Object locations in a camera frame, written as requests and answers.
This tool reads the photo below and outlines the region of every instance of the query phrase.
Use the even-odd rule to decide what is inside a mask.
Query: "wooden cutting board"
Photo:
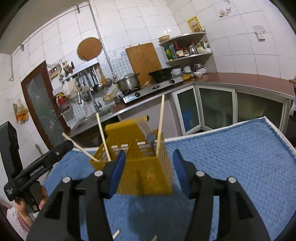
[[[141,86],[152,79],[148,73],[162,69],[152,43],[126,48],[126,53],[133,72],[140,73],[138,79]]]

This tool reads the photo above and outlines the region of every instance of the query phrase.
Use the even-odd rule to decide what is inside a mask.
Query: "blue gripper pad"
[[[123,169],[126,164],[126,153],[123,150],[121,150],[117,155],[117,158],[115,161],[117,163],[113,170],[112,176],[110,178],[110,188],[109,188],[110,197],[112,197],[117,191],[117,188],[121,179],[121,175],[123,173]]]

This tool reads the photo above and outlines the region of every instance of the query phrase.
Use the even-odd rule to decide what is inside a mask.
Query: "metal shelf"
[[[182,57],[182,58],[178,58],[178,59],[174,59],[174,60],[168,61],[168,62],[166,62],[166,64],[176,63],[176,62],[182,61],[184,59],[189,59],[189,58],[193,58],[193,57],[197,57],[197,56],[202,56],[202,55],[206,55],[206,54],[213,54],[213,52],[189,55],[189,56],[186,56],[186,57]]]
[[[197,32],[197,33],[179,35],[179,36],[170,38],[169,40],[167,40],[165,42],[160,43],[159,46],[166,47],[166,46],[170,45],[170,43],[173,40],[174,41],[178,40],[178,41],[183,41],[183,42],[192,42],[192,41],[194,41],[193,39],[196,38],[197,36],[199,36],[201,39],[204,34],[205,34],[205,32]]]

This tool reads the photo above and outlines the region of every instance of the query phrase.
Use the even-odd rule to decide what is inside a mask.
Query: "dish rack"
[[[117,189],[124,195],[171,195],[173,193],[173,169],[161,134],[160,151],[155,155],[157,141],[148,144],[138,128],[136,120],[126,120],[105,127],[107,147],[112,160],[120,150],[126,153],[126,165]],[[94,157],[99,162],[90,160],[95,170],[102,170],[108,162],[102,144]]]

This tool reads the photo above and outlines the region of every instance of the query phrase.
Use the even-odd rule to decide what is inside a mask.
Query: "kitchen counter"
[[[256,90],[259,92],[278,95],[287,99],[294,99],[293,83],[288,80],[257,74],[208,73],[203,75],[201,78],[192,77],[189,80],[183,81],[182,83],[172,85],[171,87],[153,92],[149,95],[146,95],[127,104],[123,102],[115,104],[112,106],[112,114],[102,117],[101,122],[104,122],[112,117],[118,116],[146,102],[154,100],[162,96],[163,94],[169,94],[171,92],[185,88],[192,84],[236,88],[249,91]],[[90,124],[88,127],[91,128],[95,125],[97,125],[96,121],[93,124]],[[70,132],[70,136],[73,137],[81,132],[83,132],[83,130],[77,129],[75,130],[75,132]]]

